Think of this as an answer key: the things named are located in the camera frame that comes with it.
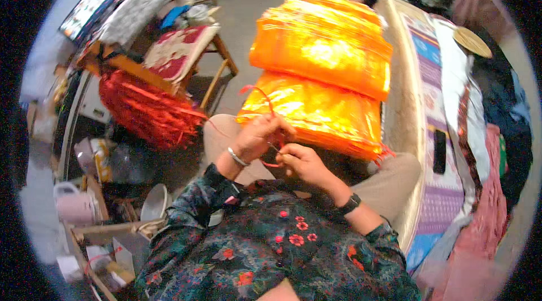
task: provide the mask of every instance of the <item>beige pants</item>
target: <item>beige pants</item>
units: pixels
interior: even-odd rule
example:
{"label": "beige pants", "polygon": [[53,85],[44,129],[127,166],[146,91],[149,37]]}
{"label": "beige pants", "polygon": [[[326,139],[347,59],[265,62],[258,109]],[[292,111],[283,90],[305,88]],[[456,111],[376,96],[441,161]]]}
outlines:
{"label": "beige pants", "polygon": [[[203,127],[203,144],[209,163],[214,162],[231,146],[241,130],[241,125],[235,122],[233,115],[214,115],[210,120],[225,135],[218,132],[209,122]],[[399,153],[397,157],[385,159],[373,176],[353,185],[351,189],[377,213],[388,220],[393,220],[403,210],[420,172],[421,166],[415,156]],[[235,181],[248,185],[257,179],[275,179],[260,160],[253,161],[243,169]]]}

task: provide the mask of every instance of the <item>concrete floor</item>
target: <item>concrete floor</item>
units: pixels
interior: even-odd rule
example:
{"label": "concrete floor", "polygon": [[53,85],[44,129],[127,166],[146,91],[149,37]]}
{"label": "concrete floor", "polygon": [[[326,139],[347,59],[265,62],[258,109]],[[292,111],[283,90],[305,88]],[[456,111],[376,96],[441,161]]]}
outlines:
{"label": "concrete floor", "polygon": [[[248,52],[256,32],[255,21],[267,8],[278,6],[283,0],[218,0],[218,2],[222,8],[215,17],[222,26],[220,35],[239,68],[239,74],[227,84],[227,87],[223,87],[220,99],[216,99],[213,106],[215,114],[226,113],[235,115],[247,97],[247,94],[239,96],[239,90],[246,84],[254,84],[262,72],[261,69],[250,66],[248,61]],[[528,100],[531,103],[533,134],[540,135],[540,101],[536,93],[532,69],[528,64],[526,54],[511,53],[511,51],[517,51],[517,48],[521,48],[521,41],[518,38],[507,41],[507,44],[503,46],[503,49],[506,49],[505,54],[510,56],[510,58],[514,58],[514,60],[511,59],[513,67],[516,70],[520,69],[518,70],[518,75],[523,87],[527,91]],[[202,83],[210,81],[219,65],[220,60],[217,55],[211,54],[205,56],[204,61],[200,64],[199,80]],[[536,207],[536,197],[540,187],[539,149],[540,140],[538,137],[535,137],[533,139],[535,161],[533,168],[536,170],[533,170],[531,173],[531,177],[517,208],[517,217],[514,219],[497,255],[499,263],[505,267],[513,266],[515,258],[523,248],[525,235],[530,229],[533,211]],[[62,246],[56,240],[56,237],[58,237],[58,221],[51,194],[51,171],[44,168],[43,164],[37,160],[42,157],[48,159],[46,155],[40,155],[44,152],[46,153],[46,151],[40,150],[40,147],[36,146],[31,149],[31,152],[33,154],[31,156],[33,157],[31,157],[31,164],[29,166],[28,187],[21,192],[22,207],[38,255],[45,263],[52,263],[56,255],[62,252]],[[191,175],[194,175],[195,172],[197,172],[197,169],[193,168]],[[182,181],[186,181],[188,178],[189,176],[184,177]]]}

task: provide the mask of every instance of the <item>pink cloth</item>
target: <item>pink cloth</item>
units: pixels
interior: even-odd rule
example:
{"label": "pink cloth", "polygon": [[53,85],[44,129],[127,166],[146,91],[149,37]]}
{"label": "pink cloth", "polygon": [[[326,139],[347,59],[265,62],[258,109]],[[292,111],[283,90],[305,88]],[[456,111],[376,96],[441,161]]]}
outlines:
{"label": "pink cloth", "polygon": [[514,31],[510,14],[501,0],[455,0],[454,23],[470,29],[485,28],[497,43]]}
{"label": "pink cloth", "polygon": [[506,199],[499,179],[499,134],[497,126],[487,125],[489,178],[472,222],[457,238],[447,261],[444,283],[435,288],[432,301],[485,300],[502,282],[505,271],[493,262],[506,223]]}

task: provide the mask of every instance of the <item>knee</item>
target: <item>knee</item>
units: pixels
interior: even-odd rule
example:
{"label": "knee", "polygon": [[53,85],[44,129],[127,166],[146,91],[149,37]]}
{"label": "knee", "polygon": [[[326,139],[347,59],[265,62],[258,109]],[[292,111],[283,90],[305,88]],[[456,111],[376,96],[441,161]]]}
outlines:
{"label": "knee", "polygon": [[418,158],[411,153],[397,153],[395,168],[401,171],[401,174],[412,178],[414,183],[418,181],[420,173],[422,173],[422,165]]}
{"label": "knee", "polygon": [[235,124],[237,123],[235,122],[235,116],[233,115],[229,115],[229,114],[213,115],[203,125],[203,135],[215,129],[219,129],[220,131],[222,131],[223,129],[229,129],[232,125],[235,125]]}

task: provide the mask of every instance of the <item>black watch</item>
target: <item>black watch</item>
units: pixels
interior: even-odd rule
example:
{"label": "black watch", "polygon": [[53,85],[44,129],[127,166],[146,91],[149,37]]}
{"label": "black watch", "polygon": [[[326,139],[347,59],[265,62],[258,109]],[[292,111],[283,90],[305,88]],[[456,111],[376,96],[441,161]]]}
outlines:
{"label": "black watch", "polygon": [[350,196],[350,198],[348,199],[348,201],[346,202],[344,206],[337,209],[339,210],[340,215],[344,216],[348,214],[349,212],[355,210],[359,206],[360,203],[362,203],[362,199],[360,199],[359,196],[356,193],[354,193],[352,194],[352,196]]}

